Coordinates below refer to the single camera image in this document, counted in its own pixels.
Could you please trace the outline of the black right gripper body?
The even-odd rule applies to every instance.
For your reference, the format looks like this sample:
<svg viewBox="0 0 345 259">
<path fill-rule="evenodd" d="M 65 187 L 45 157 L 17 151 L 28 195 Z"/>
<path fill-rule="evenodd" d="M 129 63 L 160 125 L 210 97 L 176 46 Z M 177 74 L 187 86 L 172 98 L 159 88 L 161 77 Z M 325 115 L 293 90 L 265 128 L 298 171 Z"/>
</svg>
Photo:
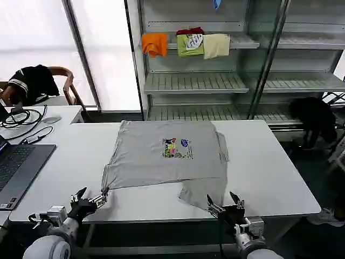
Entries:
<svg viewBox="0 0 345 259">
<path fill-rule="evenodd" d="M 246 224 L 244 206 L 230 205 L 221 207 L 219 222 L 228 226 Z"/>
</svg>

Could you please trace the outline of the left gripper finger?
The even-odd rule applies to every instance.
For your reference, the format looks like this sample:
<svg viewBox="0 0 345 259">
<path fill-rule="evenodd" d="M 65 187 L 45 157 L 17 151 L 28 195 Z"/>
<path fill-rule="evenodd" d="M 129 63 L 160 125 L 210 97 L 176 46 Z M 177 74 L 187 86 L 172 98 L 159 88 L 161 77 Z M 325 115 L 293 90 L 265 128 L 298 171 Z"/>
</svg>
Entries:
<svg viewBox="0 0 345 259">
<path fill-rule="evenodd" d="M 84 188 L 78 190 L 75 194 L 73 194 L 71 196 L 71 202 L 79 201 L 82 198 L 82 196 L 84 195 L 86 189 L 87 189 L 87 187 L 84 187 Z"/>
<path fill-rule="evenodd" d="M 103 189 L 99 195 L 90 199 L 90 202 L 95 203 L 97 208 L 101 208 L 102 206 L 106 204 L 107 197 L 108 197 L 108 188 Z"/>
</svg>

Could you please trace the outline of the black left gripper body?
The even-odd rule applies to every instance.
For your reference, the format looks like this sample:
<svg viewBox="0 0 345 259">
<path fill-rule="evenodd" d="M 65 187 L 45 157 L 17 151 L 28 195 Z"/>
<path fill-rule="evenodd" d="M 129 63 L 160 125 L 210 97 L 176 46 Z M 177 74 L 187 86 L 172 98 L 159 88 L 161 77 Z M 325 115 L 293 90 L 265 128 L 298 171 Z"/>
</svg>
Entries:
<svg viewBox="0 0 345 259">
<path fill-rule="evenodd" d="M 86 216 L 96 212 L 97 205 L 90 199 L 80 199 L 71 201 L 71 211 L 67 214 L 67 217 L 75 220 L 83 220 Z"/>
</svg>

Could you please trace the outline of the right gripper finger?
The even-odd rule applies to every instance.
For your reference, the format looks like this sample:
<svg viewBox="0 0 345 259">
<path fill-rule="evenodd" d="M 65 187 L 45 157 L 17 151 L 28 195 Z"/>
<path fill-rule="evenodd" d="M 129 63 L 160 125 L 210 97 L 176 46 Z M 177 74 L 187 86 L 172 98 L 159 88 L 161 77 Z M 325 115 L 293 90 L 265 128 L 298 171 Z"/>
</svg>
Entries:
<svg viewBox="0 0 345 259">
<path fill-rule="evenodd" d="M 208 212 L 213 217 L 219 217 L 220 215 L 223 215 L 225 213 L 225 209 L 223 207 L 220 207 L 216 205 L 210 195 L 207 195 L 207 201 L 208 201 Z"/>
<path fill-rule="evenodd" d="M 236 195 L 233 192 L 229 192 L 230 196 L 233 199 L 234 205 L 231 205 L 232 209 L 239 209 L 239 210 L 244 210 L 245 209 L 245 202 L 242 200 L 238 195 Z"/>
</svg>

